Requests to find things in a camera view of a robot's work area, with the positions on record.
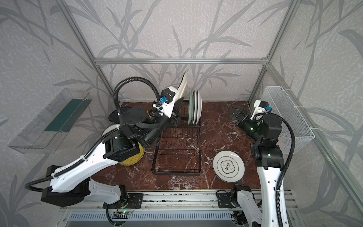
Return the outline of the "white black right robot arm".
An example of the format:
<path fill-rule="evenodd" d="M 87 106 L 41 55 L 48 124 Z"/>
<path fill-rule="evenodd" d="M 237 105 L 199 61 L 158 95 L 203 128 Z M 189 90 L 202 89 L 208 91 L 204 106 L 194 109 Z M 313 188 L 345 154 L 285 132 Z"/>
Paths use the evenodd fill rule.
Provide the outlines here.
<path fill-rule="evenodd" d="M 262 197 L 262 208 L 259 208 L 249 187 L 235 185 L 231 190 L 233 206 L 242 209 L 250 227 L 288 227 L 283 179 L 295 151 L 292 127 L 284 118 L 271 112 L 251 117 L 244 108 L 233 105 L 228 106 L 228 111 L 231 120 L 253 141 L 251 153 L 260 179 Z M 286 160 L 278 146 L 284 124 L 291 137 Z"/>

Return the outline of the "white plate green clover emblem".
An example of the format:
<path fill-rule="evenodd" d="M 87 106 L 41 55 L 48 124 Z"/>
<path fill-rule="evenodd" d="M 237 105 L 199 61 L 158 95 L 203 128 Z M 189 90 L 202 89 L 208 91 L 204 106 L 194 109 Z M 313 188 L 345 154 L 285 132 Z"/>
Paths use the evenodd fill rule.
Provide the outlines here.
<path fill-rule="evenodd" d="M 226 183 L 237 183 L 245 175 L 242 158 L 233 151 L 220 151 L 213 158 L 213 170 L 216 176 Z"/>

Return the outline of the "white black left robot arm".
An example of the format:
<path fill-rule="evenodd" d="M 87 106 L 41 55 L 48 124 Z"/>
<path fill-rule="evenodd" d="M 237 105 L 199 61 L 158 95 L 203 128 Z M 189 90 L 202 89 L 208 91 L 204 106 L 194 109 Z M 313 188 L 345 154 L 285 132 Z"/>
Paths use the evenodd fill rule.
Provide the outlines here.
<path fill-rule="evenodd" d="M 156 96 L 153 107 L 146 111 L 141 107 L 125 108 L 119 104 L 119 91 L 131 82 L 147 84 Z M 41 201 L 59 207 L 68 207 L 82 201 L 104 202 L 108 205 L 126 202 L 128 195 L 124 185 L 107 185 L 92 176 L 109 167 L 140 154 L 151 146 L 162 132 L 178 121 L 179 106 L 187 86 L 183 78 L 180 85 L 161 92 L 143 77 L 129 77 L 120 81 L 113 91 L 119 123 L 109 128 L 89 151 L 65 166 L 50 166 L 44 178 L 25 184 L 29 191 L 40 192 Z"/>

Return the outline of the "cream plate with floral sprigs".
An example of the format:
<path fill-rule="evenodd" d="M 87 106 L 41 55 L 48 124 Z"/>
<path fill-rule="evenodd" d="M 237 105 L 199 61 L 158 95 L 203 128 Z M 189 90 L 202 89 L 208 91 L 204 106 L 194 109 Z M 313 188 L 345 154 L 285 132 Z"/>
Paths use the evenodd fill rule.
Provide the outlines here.
<path fill-rule="evenodd" d="M 178 109 L 184 99 L 184 93 L 188 83 L 188 77 L 185 74 L 186 71 L 183 74 L 182 81 L 177 89 L 176 95 L 174 96 L 174 109 Z"/>

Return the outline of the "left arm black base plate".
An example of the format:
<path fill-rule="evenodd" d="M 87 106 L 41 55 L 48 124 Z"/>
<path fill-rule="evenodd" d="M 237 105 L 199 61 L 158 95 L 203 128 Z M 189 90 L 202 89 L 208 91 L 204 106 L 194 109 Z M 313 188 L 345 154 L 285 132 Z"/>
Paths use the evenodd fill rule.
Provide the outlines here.
<path fill-rule="evenodd" d="M 140 209 L 142 205 L 144 194 L 143 193 L 130 193 L 127 198 L 121 198 L 119 201 L 113 204 L 103 204 L 103 208 L 105 209 Z"/>

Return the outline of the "mint green flower plate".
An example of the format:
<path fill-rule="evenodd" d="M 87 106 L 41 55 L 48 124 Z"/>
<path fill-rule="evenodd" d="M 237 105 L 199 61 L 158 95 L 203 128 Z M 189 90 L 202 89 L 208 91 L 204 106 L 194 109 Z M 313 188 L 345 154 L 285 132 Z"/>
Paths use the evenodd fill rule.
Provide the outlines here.
<path fill-rule="evenodd" d="M 194 122 L 194 101 L 195 101 L 195 91 L 190 91 L 189 92 L 189 106 L 188 106 L 188 110 L 189 110 L 189 116 L 188 116 L 188 124 L 189 125 L 193 125 Z"/>

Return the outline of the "white plate green text rim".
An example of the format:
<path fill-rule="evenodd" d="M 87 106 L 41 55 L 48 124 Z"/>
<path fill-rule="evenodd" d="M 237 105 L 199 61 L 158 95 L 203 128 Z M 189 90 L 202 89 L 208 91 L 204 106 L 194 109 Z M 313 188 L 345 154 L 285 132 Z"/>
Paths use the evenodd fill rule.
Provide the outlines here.
<path fill-rule="evenodd" d="M 199 123 L 199 121 L 200 121 L 201 112 L 202 112 L 202 98 L 201 98 L 201 92 L 198 91 L 198 114 L 197 114 L 197 123 Z"/>

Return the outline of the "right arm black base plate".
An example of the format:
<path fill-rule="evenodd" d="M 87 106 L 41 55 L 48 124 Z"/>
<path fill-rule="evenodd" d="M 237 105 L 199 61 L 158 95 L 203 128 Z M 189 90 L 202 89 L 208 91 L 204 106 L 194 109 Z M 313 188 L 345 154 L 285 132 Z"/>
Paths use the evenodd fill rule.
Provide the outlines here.
<path fill-rule="evenodd" d="M 220 209 L 232 209 L 235 206 L 232 204 L 231 192 L 225 190 L 216 191 L 217 203 Z"/>

